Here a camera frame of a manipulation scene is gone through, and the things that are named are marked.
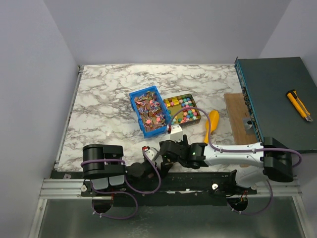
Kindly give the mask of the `metal tin of star candies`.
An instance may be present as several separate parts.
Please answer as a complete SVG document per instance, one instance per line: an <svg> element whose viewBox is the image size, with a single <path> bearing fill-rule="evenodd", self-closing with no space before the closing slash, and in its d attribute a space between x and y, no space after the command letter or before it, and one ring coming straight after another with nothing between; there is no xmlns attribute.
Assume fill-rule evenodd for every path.
<svg viewBox="0 0 317 238"><path fill-rule="evenodd" d="M163 99L171 117L175 116L171 125L179 124L181 127L198 124L201 120L200 112L192 107L197 107L191 94L183 94Z"/></svg>

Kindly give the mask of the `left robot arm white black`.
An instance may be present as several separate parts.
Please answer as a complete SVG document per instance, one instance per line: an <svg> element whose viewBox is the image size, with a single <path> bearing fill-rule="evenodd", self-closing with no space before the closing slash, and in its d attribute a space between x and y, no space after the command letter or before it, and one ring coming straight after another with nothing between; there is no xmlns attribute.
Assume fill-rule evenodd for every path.
<svg viewBox="0 0 317 238"><path fill-rule="evenodd" d="M151 194L159 190L162 179L166 177L173 163L159 154L154 147L142 147L144 161L126 165L122 159L123 147L119 145L90 144L82 149L83 178L92 182L93 191L99 196L109 192L110 187L118 189L126 184L132 191ZM133 187L144 179L155 177L158 185L153 190L139 190Z"/></svg>

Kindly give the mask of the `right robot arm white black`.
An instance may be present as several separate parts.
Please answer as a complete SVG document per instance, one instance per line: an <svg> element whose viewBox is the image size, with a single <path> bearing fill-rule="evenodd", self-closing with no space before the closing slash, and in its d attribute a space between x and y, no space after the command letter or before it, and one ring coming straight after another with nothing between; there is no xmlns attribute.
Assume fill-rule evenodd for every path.
<svg viewBox="0 0 317 238"><path fill-rule="evenodd" d="M293 181L291 150L272 137L248 145L209 145L189 144L184 136L179 142L161 141L159 146L164 161L178 162L185 168L247 165L228 181L228 189L233 194L267 179L281 183Z"/></svg>

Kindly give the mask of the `blue plastic candy bin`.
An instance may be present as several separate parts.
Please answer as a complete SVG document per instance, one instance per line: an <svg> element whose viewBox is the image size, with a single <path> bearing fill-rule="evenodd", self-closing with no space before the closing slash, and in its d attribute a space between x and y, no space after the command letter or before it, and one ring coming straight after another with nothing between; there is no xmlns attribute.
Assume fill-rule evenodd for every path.
<svg viewBox="0 0 317 238"><path fill-rule="evenodd" d="M129 93L129 99L145 138L167 131L171 116L156 86Z"/></svg>

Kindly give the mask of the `yellow plastic scoop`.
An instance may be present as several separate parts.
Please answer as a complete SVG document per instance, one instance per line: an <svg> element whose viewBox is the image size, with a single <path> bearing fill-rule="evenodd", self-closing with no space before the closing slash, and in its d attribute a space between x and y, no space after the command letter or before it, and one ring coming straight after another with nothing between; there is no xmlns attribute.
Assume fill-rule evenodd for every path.
<svg viewBox="0 0 317 238"><path fill-rule="evenodd" d="M216 110L211 111L209 113L209 120L207 120L206 124L205 124L206 134L205 134L204 142L206 144L209 143L209 136L211 135L211 133L216 130L217 125L218 125L218 121L219 121L219 113L218 113L218 111L216 111Z"/></svg>

